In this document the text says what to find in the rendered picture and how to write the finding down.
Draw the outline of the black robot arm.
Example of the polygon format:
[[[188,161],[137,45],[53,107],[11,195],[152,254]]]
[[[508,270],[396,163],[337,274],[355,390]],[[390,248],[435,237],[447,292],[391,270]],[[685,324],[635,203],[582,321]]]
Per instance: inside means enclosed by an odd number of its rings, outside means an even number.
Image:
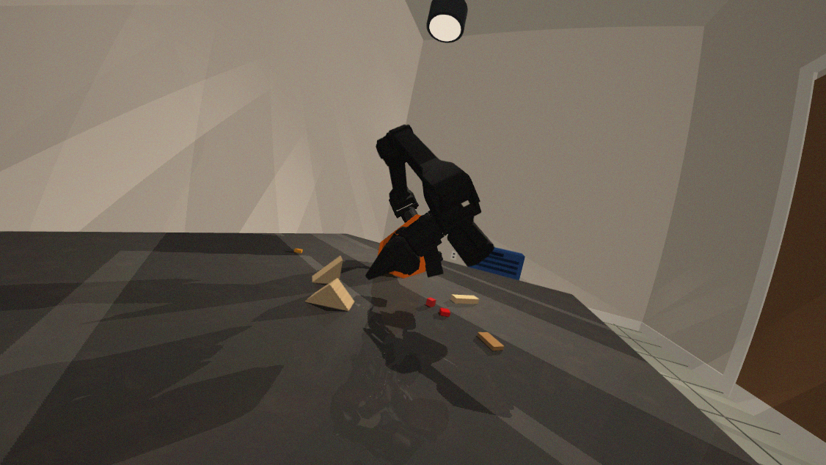
[[[440,160],[414,135],[409,124],[402,124],[376,140],[376,151],[389,167],[392,182],[389,202],[396,218],[401,216],[406,223],[418,215],[417,199],[406,183],[407,162],[423,181],[423,194],[430,207],[428,214],[443,234],[448,234],[448,241],[465,265],[477,265],[494,251],[494,244],[473,221],[474,216],[481,213],[480,200],[463,169]],[[464,207],[462,203],[466,200],[469,204]],[[444,274],[442,252],[437,249],[441,243],[434,242],[417,252],[424,256],[428,278]]]

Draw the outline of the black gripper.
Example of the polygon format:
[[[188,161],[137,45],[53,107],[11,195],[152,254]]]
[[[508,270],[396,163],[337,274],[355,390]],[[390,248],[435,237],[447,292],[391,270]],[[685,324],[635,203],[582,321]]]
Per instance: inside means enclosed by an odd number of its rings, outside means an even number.
[[[380,277],[390,271],[413,274],[420,267],[420,255],[417,252],[434,242],[440,243],[440,238],[444,237],[428,213],[420,216],[410,227],[401,227],[395,233],[367,271],[368,279]]]

